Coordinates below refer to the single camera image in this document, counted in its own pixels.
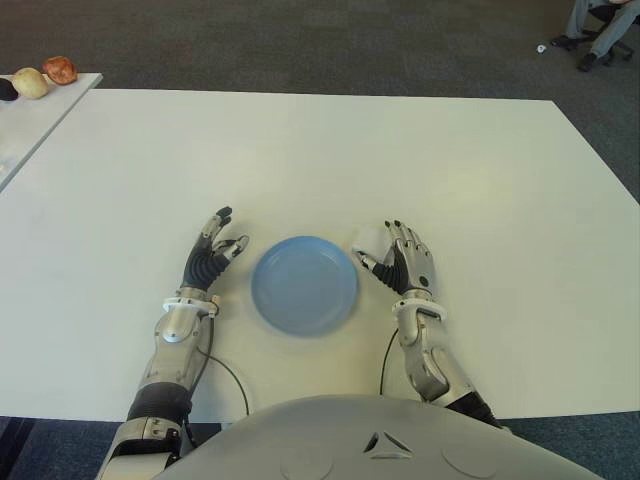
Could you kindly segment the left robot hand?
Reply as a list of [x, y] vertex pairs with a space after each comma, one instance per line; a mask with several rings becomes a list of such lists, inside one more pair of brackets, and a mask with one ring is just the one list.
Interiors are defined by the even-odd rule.
[[217, 240], [218, 234], [231, 222], [232, 212], [231, 207], [225, 206], [202, 227], [187, 258], [181, 289], [191, 288], [207, 292], [231, 262], [248, 246], [247, 235], [241, 235], [236, 239]]

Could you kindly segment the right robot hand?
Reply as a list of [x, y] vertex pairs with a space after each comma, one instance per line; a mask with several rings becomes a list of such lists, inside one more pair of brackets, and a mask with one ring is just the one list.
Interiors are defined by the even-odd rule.
[[419, 235], [399, 220], [384, 222], [391, 240], [387, 260], [380, 262], [364, 250], [354, 251], [357, 262], [400, 296], [434, 297], [433, 256]]

